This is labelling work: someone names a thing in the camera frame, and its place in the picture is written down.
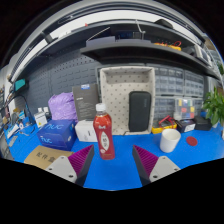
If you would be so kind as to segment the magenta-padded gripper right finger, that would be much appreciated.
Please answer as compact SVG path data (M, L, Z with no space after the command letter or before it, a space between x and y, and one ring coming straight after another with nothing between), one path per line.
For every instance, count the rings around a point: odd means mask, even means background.
M167 156L158 157L137 145L133 146L132 156L143 186L180 170Z

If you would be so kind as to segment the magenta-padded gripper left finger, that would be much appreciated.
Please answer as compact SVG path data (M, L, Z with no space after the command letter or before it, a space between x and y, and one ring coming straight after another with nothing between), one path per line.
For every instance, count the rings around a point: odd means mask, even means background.
M67 181L83 186L94 156L94 146L87 146L69 157L60 156L46 171Z

